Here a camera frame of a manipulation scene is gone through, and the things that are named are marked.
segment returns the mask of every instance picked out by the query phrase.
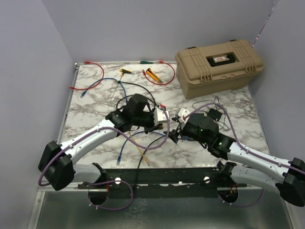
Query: label on toolbox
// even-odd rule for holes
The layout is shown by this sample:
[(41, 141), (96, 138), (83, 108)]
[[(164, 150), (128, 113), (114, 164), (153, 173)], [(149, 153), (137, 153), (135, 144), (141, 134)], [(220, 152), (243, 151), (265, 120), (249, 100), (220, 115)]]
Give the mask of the label on toolbox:
[(213, 57), (214, 61), (225, 61), (226, 57), (225, 56), (220, 56), (220, 57)]

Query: wall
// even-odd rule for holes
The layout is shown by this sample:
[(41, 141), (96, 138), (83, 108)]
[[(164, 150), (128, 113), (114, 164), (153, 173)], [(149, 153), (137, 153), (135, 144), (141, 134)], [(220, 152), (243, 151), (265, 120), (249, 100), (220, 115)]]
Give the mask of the wall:
[(75, 66), (40, 0), (2, 1), (0, 31), (0, 225), (23, 229)]
[(265, 70), (250, 87), (271, 153), (305, 161), (304, 9), (303, 0), (279, 1), (254, 47)]
[(192, 46), (254, 42), (271, 0), (42, 0), (76, 62), (174, 60)]

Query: toolbox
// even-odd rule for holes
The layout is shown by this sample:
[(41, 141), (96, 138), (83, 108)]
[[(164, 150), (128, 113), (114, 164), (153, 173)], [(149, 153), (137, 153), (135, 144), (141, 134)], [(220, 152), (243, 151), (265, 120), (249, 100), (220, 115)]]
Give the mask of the toolbox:
[(186, 99), (244, 87), (264, 68), (247, 40), (187, 48), (178, 52), (175, 59)]

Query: marble tabletop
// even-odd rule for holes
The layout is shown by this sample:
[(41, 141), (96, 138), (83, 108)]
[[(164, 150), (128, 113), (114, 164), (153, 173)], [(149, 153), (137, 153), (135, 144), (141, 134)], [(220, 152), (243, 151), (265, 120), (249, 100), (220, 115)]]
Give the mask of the marble tabletop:
[[(138, 64), (135, 62), (101, 63), (105, 70), (105, 78), (111, 77), (119, 80), (120, 69), (128, 69), (132, 74), (126, 74), (122, 81), (137, 83), (145, 86), (155, 97), (157, 103), (162, 103), (169, 111), (170, 117), (174, 117), (177, 111), (184, 107), (193, 110), (192, 104), (201, 100), (214, 100), (217, 96), (220, 103), (227, 108), (232, 119), (237, 136), (243, 144), (268, 154), (268, 148), (259, 124), (259, 120), (251, 101), (247, 87), (237, 90), (229, 90), (214, 94), (201, 96), (194, 99), (185, 99), (177, 78), (165, 86), (154, 85), (148, 82), (142, 74), (142, 69), (151, 68), (164, 82), (171, 79), (172, 69), (166, 64)], [(101, 78), (101, 69), (96, 65), (80, 65), (75, 87), (88, 87)], [(118, 86), (113, 98), (117, 83), (113, 80), (103, 80), (96, 88), (89, 90), (81, 98), (82, 91), (74, 91), (71, 105), (68, 109), (65, 126), (63, 127), (62, 142), (74, 138), (86, 130), (97, 125), (105, 116), (115, 110), (116, 103), (124, 97), (123, 89)], [(142, 88), (124, 84), (127, 95), (139, 93), (147, 97), (149, 94)], [(195, 104), (197, 108), (206, 102)], [(177, 123), (171, 121), (171, 129), (177, 127)], [(132, 133), (143, 131), (140, 128)], [(220, 132), (233, 137), (231, 130), (222, 129)], [(134, 138), (137, 143), (147, 146), (158, 138), (156, 134), (138, 134)], [(117, 165), (117, 157), (125, 141), (123, 136), (110, 140), (84, 156), (78, 163), (99, 163), (103, 168), (136, 168), (141, 157), (136, 146), (128, 142), (122, 153), (121, 163)], [(197, 142), (179, 141), (175, 144), (170, 139), (160, 148), (149, 150), (146, 153), (150, 161), (150, 168), (169, 167), (213, 167), (219, 159), (213, 157), (207, 150), (203, 149)], [(141, 167), (148, 167), (142, 162)]]

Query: screw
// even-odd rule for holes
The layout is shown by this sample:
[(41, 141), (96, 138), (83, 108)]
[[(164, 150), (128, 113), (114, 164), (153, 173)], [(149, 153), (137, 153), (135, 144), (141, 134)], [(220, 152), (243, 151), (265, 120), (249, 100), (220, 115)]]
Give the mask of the screw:
[(209, 177), (204, 177), (203, 181), (204, 181), (204, 183), (209, 184), (211, 179)]

